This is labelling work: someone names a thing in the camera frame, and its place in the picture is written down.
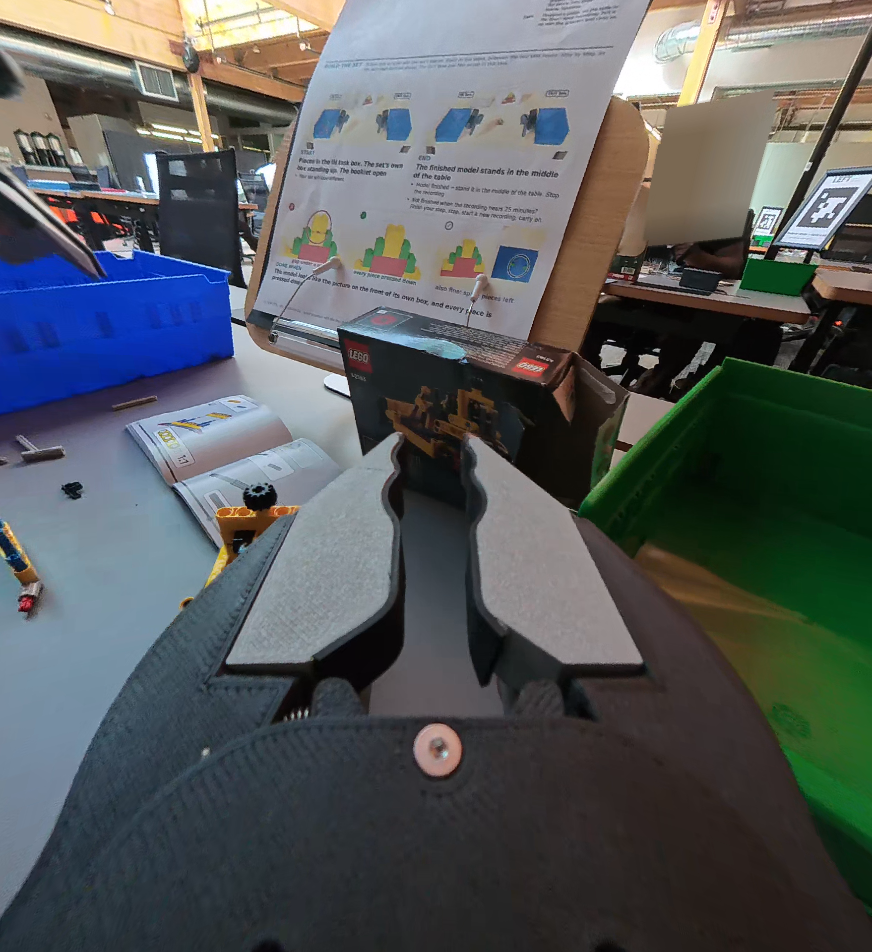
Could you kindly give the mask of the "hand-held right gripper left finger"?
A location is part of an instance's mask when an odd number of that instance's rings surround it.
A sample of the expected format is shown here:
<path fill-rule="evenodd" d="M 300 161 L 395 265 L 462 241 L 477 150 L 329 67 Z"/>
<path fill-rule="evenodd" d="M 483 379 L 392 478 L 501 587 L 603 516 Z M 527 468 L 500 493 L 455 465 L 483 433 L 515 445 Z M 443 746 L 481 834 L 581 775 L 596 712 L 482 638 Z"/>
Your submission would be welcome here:
<path fill-rule="evenodd" d="M 368 688 L 404 644 L 400 453 L 392 434 L 297 512 L 225 661 Z"/>

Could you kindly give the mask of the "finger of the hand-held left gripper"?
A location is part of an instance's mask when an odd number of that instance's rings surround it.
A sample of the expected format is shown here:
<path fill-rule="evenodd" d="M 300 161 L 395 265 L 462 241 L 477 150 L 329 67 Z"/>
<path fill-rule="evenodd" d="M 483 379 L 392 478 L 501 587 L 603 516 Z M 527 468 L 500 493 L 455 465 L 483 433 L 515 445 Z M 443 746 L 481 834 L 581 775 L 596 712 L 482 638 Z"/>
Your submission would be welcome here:
<path fill-rule="evenodd" d="M 0 259 L 11 265 L 59 256 L 93 280 L 106 277 L 95 253 L 49 206 L 0 165 Z"/>

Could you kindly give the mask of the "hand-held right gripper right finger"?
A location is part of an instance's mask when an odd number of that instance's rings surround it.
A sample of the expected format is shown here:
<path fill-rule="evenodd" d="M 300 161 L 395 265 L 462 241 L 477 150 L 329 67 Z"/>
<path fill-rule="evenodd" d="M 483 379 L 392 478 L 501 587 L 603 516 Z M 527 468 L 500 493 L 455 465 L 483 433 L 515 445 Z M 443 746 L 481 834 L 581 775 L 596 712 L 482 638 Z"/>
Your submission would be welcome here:
<path fill-rule="evenodd" d="M 475 435 L 462 447 L 466 625 L 480 685 L 638 676 L 644 659 L 572 512 Z"/>

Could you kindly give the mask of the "yellow black lego vehicle model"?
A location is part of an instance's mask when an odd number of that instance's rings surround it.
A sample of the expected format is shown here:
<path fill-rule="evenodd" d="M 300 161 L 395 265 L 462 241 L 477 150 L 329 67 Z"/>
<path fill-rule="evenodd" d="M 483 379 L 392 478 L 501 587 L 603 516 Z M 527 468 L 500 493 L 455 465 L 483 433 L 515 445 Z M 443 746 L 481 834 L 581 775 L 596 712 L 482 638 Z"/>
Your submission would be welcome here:
<path fill-rule="evenodd" d="M 276 490 L 269 482 L 244 489 L 241 505 L 217 508 L 215 521 L 221 546 L 204 586 L 209 587 L 271 525 L 289 519 L 299 509 L 299 506 L 278 505 Z"/>

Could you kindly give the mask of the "blue plastic bin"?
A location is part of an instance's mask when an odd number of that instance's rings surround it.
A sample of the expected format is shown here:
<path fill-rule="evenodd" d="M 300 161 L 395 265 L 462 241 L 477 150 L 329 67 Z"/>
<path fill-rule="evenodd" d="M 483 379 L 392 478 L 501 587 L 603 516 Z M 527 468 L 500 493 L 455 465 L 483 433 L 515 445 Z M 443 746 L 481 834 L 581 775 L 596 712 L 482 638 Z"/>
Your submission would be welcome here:
<path fill-rule="evenodd" d="M 229 272 L 135 251 L 0 260 L 0 415 L 233 355 Z"/>

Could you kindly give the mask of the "yellow lego beam assembly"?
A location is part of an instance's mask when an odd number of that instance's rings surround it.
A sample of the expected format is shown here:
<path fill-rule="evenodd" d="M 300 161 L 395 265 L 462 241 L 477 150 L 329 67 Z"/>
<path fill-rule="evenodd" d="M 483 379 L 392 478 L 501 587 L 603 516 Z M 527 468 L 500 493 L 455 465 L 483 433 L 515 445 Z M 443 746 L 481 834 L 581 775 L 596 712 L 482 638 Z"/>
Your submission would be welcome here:
<path fill-rule="evenodd" d="M 45 589 L 44 583 L 9 523 L 1 517 L 0 557 L 19 584 L 18 612 L 25 619 L 34 617 Z"/>

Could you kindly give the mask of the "lego instruction booklet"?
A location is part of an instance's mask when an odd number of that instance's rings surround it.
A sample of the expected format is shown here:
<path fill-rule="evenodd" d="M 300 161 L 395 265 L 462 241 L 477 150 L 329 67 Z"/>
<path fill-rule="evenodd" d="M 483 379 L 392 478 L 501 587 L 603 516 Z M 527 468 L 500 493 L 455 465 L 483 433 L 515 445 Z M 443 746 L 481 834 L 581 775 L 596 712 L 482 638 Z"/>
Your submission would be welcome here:
<path fill-rule="evenodd" d="M 250 486 L 271 483 L 279 506 L 301 506 L 342 472 L 320 446 L 293 439 L 276 413 L 245 395 L 159 413 L 125 429 L 215 546 L 217 510 L 241 505 Z"/>

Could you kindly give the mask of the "black lego set box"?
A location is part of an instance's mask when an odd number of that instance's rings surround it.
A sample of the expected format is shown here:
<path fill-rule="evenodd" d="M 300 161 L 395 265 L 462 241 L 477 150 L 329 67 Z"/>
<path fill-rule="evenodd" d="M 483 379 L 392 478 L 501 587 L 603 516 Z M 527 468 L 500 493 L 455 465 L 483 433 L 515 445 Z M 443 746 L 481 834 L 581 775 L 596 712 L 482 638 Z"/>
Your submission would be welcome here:
<path fill-rule="evenodd" d="M 338 337 L 361 451 L 400 434 L 409 489 L 463 508 L 466 435 L 573 510 L 608 474 L 629 395 L 577 353 L 389 306 Z"/>

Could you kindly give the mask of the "green plastic bin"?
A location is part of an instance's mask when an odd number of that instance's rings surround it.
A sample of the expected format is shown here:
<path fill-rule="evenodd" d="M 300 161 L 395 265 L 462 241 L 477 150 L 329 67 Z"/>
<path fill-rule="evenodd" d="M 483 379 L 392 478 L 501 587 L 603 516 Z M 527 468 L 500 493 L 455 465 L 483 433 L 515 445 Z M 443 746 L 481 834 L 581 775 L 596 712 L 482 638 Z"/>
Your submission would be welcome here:
<path fill-rule="evenodd" d="M 726 655 L 872 917 L 872 390 L 728 360 L 579 515 Z"/>

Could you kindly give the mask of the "wooden desk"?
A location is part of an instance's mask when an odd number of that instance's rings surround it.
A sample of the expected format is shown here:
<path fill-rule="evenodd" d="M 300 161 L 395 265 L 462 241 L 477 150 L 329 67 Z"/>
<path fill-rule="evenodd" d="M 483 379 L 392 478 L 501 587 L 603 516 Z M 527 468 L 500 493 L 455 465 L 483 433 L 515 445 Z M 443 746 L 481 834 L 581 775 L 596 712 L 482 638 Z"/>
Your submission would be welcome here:
<path fill-rule="evenodd" d="M 872 273 L 819 268 L 811 286 L 823 302 L 872 306 Z M 736 282 L 710 295 L 687 292 L 672 280 L 661 284 L 606 281 L 602 292 L 619 298 L 699 308 L 778 324 L 803 325 L 810 314 L 807 303 L 799 296 L 740 290 Z"/>

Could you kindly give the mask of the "wooden document stand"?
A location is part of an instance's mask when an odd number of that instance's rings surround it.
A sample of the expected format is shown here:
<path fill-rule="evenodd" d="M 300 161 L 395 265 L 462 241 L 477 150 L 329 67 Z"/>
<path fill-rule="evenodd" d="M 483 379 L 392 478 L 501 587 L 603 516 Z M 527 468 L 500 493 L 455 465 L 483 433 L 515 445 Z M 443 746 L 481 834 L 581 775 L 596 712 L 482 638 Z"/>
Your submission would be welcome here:
<path fill-rule="evenodd" d="M 265 210 L 261 235 L 265 251 L 252 268 L 245 303 L 246 327 L 263 351 L 343 375 L 338 346 L 313 343 L 301 331 L 283 331 L 269 340 L 271 321 L 256 309 L 266 252 L 274 229 L 288 150 L 278 161 L 278 183 Z M 566 351 L 578 351 L 601 295 L 609 265 L 623 236 L 628 214 L 640 192 L 648 157 L 648 133 L 633 103 L 612 96 L 593 147 L 585 176 L 561 240 L 561 247 L 527 339 Z"/>

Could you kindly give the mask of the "small green box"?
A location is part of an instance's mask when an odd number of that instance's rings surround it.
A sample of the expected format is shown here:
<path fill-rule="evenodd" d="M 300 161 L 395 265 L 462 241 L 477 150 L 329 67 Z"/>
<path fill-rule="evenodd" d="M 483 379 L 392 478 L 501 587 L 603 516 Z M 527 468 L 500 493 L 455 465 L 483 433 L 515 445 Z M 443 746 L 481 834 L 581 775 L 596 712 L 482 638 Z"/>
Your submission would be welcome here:
<path fill-rule="evenodd" d="M 749 257 L 739 289 L 750 292 L 797 296 L 812 281 L 818 266 Z"/>

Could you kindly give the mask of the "printed task instruction sheet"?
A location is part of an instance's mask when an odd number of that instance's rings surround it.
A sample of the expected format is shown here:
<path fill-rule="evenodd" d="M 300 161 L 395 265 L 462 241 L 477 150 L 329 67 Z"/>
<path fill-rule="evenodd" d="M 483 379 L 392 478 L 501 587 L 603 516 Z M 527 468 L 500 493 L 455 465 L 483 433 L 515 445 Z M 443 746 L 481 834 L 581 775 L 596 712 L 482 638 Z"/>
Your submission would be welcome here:
<path fill-rule="evenodd" d="M 527 339 L 645 1 L 348 1 L 298 116 L 255 308 L 379 305 Z"/>

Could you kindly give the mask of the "printed tag sign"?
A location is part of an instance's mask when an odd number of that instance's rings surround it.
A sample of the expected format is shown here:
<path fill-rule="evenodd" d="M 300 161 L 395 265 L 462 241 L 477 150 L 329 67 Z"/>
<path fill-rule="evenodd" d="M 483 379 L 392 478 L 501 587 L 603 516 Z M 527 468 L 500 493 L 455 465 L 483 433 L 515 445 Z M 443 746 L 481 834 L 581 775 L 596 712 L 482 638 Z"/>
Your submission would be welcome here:
<path fill-rule="evenodd" d="M 872 187 L 872 166 L 827 170 L 774 237 L 769 251 L 818 252 Z"/>

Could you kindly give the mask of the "white partition panel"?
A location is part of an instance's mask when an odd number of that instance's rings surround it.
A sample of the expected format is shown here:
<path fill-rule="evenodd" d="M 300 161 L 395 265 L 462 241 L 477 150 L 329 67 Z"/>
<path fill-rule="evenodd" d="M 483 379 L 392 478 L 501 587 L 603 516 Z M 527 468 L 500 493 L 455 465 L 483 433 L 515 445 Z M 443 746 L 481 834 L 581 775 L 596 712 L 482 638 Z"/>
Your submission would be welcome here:
<path fill-rule="evenodd" d="M 774 116 L 769 89 L 668 111 L 646 205 L 646 244 L 741 236 Z"/>

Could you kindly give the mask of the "black pole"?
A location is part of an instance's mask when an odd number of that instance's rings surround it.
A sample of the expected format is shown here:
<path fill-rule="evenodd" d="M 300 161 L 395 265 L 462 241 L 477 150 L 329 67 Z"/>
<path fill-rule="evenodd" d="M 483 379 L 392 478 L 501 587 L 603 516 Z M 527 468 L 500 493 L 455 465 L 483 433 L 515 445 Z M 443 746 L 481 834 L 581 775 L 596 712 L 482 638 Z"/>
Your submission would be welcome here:
<path fill-rule="evenodd" d="M 782 219 L 781 226 L 784 226 L 791 219 L 796 209 L 799 208 L 799 205 L 807 196 L 811 183 L 813 182 L 813 179 L 823 162 L 823 158 L 826 155 L 836 132 L 842 124 L 843 118 L 847 112 L 847 108 L 851 104 L 856 89 L 865 76 L 871 59 L 872 22 L 858 50 L 858 53 L 851 64 L 841 89 L 836 96 L 832 109 L 822 127 L 819 138 L 811 151 L 810 158 L 804 167 L 800 180 L 793 190 L 785 211 L 785 215 Z"/>

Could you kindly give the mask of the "silver air duct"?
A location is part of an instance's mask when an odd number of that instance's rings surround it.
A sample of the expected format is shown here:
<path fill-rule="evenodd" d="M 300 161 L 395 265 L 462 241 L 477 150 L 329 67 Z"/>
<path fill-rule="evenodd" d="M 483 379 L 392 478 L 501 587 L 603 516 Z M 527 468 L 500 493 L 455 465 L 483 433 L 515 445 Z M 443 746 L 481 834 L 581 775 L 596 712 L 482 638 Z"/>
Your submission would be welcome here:
<path fill-rule="evenodd" d="M 168 98 L 145 90 L 143 69 L 157 66 L 104 53 L 79 44 L 0 24 L 0 49 L 10 54 L 28 73 L 44 80 L 85 89 L 112 90 L 137 95 L 159 104 L 192 107 L 190 86 L 180 72 L 166 67 L 175 89 Z M 213 113 L 242 116 L 262 125 L 289 125 L 297 108 L 280 97 L 205 80 L 205 101 Z"/>

